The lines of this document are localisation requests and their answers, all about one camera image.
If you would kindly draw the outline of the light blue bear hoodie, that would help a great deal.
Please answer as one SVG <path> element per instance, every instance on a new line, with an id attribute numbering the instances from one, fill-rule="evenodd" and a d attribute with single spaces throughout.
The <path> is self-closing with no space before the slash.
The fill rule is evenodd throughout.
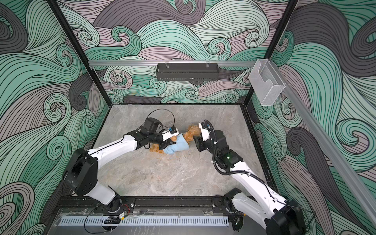
<path id="1" fill-rule="evenodd" d="M 183 134 L 177 136 L 176 144 L 167 146 L 163 152 L 172 155 L 176 152 L 185 151 L 189 149 L 189 143 L 184 139 Z"/>

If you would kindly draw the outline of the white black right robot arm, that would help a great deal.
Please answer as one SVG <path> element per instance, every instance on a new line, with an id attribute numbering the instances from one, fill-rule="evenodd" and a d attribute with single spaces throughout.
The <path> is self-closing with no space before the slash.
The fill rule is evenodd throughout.
<path id="1" fill-rule="evenodd" d="M 201 129 L 194 138 L 197 149 L 212 154 L 215 170 L 224 176 L 232 176 L 252 196 L 252 199 L 238 190 L 229 196 L 230 208 L 242 212 L 265 229 L 268 235 L 303 235 L 306 223 L 303 209 L 295 201 L 288 202 L 273 191 L 246 164 L 242 157 L 227 145 L 222 131 Z"/>

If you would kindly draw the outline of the brown teddy bear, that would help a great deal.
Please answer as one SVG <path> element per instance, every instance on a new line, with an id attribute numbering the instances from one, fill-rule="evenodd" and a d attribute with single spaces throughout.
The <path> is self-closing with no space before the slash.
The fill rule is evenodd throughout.
<path id="1" fill-rule="evenodd" d="M 190 146 L 190 143 L 194 140 L 193 137 L 199 136 L 200 133 L 201 133 L 201 130 L 198 125 L 191 125 L 189 126 L 188 130 L 182 134 L 184 136 L 184 139 L 189 143 L 189 146 Z M 177 140 L 177 136 L 171 137 L 170 140 L 175 142 Z M 153 144 L 150 147 L 150 152 L 165 154 L 163 150 L 159 149 L 158 144 Z"/>

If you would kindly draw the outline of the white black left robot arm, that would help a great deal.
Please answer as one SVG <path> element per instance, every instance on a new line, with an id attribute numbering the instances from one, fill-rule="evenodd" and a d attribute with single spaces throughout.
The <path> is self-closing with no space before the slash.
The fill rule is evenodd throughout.
<path id="1" fill-rule="evenodd" d="M 144 146 L 157 144 L 160 150 L 175 144 L 170 138 L 179 135 L 175 126 L 162 126 L 157 119 L 148 117 L 136 130 L 123 135 L 119 140 L 107 145 L 84 150 L 77 149 L 71 156 L 62 178 L 78 196 L 88 196 L 107 207 L 110 212 L 116 212 L 122 205 L 122 200 L 111 187 L 105 186 L 98 180 L 98 171 L 116 158 L 138 150 Z"/>

